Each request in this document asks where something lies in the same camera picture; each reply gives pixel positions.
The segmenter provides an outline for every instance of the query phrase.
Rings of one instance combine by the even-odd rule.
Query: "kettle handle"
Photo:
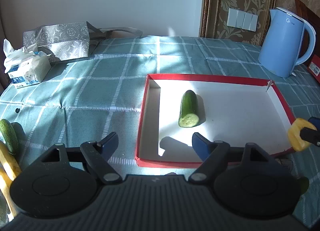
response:
[[[309,24],[308,21],[306,21],[304,19],[303,19],[303,21],[304,21],[305,29],[307,30],[307,32],[309,34],[309,46],[308,46],[306,53],[296,61],[295,65],[302,64],[303,62],[308,60],[313,52],[313,49],[316,46],[316,31],[314,30],[313,26]]]

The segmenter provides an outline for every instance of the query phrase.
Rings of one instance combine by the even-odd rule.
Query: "red package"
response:
[[[316,78],[320,83],[320,58],[317,55],[313,55],[313,58],[308,66],[308,71]]]

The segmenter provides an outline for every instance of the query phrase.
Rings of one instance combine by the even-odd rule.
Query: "whole cucumber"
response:
[[[193,127],[199,123],[198,100],[192,90],[187,90],[181,99],[179,126]]]
[[[4,137],[5,144],[9,150],[9,153],[15,155],[19,149],[19,144],[17,135],[8,120],[0,120],[0,131]]]

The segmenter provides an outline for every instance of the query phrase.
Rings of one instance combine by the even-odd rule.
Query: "yellow object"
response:
[[[297,152],[303,151],[311,145],[311,143],[302,140],[300,137],[300,130],[304,127],[317,130],[313,124],[311,124],[309,121],[304,120],[303,118],[297,118],[288,130],[288,138],[291,146]]]
[[[6,171],[8,177],[13,181],[20,173],[21,169],[13,157],[9,154],[8,148],[0,141],[0,163]]]
[[[18,212],[14,206],[14,203],[9,193],[11,183],[12,180],[10,180],[5,171],[2,168],[0,168],[0,190],[3,196],[5,197],[5,200],[7,201],[12,216],[15,217],[17,216]]]

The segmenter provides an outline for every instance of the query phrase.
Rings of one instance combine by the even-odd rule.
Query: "light switch panel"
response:
[[[257,28],[257,21],[257,15],[229,8],[227,26],[255,32]]]
[[[238,10],[229,8],[227,26],[236,27],[237,15]]]
[[[245,12],[238,10],[236,28],[242,28]]]
[[[252,14],[246,12],[245,15],[244,15],[242,29],[250,30],[251,20],[252,20]]]

